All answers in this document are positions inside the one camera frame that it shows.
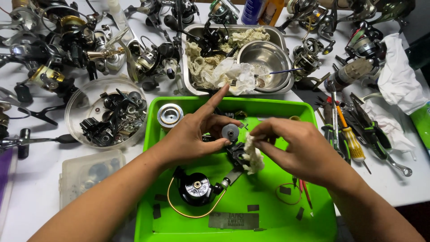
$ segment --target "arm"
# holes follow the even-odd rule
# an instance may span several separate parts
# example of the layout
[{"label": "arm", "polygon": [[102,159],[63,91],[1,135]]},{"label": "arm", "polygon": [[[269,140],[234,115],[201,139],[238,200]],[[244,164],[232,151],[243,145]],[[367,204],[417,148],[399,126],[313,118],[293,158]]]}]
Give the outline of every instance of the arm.
[{"label": "arm", "polygon": [[[59,211],[28,241],[107,241],[164,170],[190,163],[194,158],[231,144],[228,139],[221,138],[221,129],[230,123],[240,126],[240,121],[212,115],[227,91],[228,85],[195,113],[187,114],[149,150]],[[202,134],[207,132],[218,139],[204,143]]]},{"label": "arm", "polygon": [[[372,190],[311,123],[271,118],[251,135],[255,147],[285,171],[326,187],[356,241],[424,242],[417,230]],[[286,151],[275,139],[289,143]]]}]

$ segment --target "green bottle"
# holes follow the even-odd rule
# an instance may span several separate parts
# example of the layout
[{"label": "green bottle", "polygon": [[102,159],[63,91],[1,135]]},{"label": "green bottle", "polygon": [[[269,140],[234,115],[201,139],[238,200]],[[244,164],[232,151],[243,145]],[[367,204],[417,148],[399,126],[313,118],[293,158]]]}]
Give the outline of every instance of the green bottle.
[{"label": "green bottle", "polygon": [[410,117],[430,154],[430,101],[424,107],[413,112]]}]

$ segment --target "forearm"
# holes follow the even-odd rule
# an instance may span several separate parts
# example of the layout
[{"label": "forearm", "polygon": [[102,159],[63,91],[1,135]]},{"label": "forearm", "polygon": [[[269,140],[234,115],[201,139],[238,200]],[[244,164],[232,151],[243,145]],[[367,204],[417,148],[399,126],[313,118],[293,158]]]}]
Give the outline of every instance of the forearm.
[{"label": "forearm", "polygon": [[345,175],[347,185],[329,192],[356,241],[424,242],[417,230],[360,175],[355,171]]},{"label": "forearm", "polygon": [[30,242],[107,241],[144,192],[162,173],[162,161],[148,150],[59,211]]}]

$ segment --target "stainless steel tray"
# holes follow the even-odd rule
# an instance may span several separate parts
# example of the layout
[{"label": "stainless steel tray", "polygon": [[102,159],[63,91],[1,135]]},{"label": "stainless steel tray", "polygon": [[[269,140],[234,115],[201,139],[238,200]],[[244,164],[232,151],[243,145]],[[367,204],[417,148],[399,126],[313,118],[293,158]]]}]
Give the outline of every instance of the stainless steel tray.
[{"label": "stainless steel tray", "polygon": [[[192,35],[202,37],[203,36],[203,28],[205,27],[204,24],[193,24],[186,27],[184,30],[189,32]],[[229,34],[231,33],[242,33],[245,32],[248,29],[254,29],[261,27],[260,25],[226,25],[227,30]],[[212,24],[210,28],[216,28],[218,31],[225,31],[223,25],[215,25]],[[277,30],[275,27],[272,26],[264,26],[266,29],[266,32],[270,35],[270,42],[278,45],[281,47],[287,55],[289,55],[289,49],[287,48],[285,44],[284,36],[282,35],[279,30]],[[191,80],[191,73],[188,69],[188,63],[187,63],[187,55],[185,54],[185,41],[189,39],[189,37],[185,34],[182,34],[182,73],[181,73],[181,83],[178,83],[178,87],[182,86],[182,88],[186,89],[188,92],[192,93],[196,96],[207,96],[207,92],[197,91],[195,87],[192,85]],[[291,78],[289,80],[290,82],[294,82],[294,76],[291,75]],[[247,95],[260,95],[260,94],[276,94],[276,93],[285,93],[291,89],[291,85],[286,85],[283,89],[272,92],[272,93],[263,93],[256,90],[253,90],[251,93],[248,93]]]}]

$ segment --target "hand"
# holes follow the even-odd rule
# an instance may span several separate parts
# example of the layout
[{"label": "hand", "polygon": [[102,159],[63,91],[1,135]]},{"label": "hand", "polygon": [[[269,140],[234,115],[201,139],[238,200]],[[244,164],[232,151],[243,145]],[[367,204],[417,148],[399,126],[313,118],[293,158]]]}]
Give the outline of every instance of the hand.
[{"label": "hand", "polygon": [[[185,115],[161,141],[154,145],[153,148],[157,149],[157,153],[168,167],[191,163],[194,158],[211,154],[231,144],[228,139],[222,138],[223,126],[227,124],[240,126],[242,123],[227,116],[213,114],[228,89],[228,84],[222,87],[195,113]],[[202,134],[207,132],[216,140],[203,142]]]},{"label": "hand", "polygon": [[[312,123],[269,118],[250,134],[264,137],[254,142],[255,147],[282,169],[314,184],[329,188],[340,175],[355,172]],[[274,146],[278,137],[289,143],[286,151]]]}]

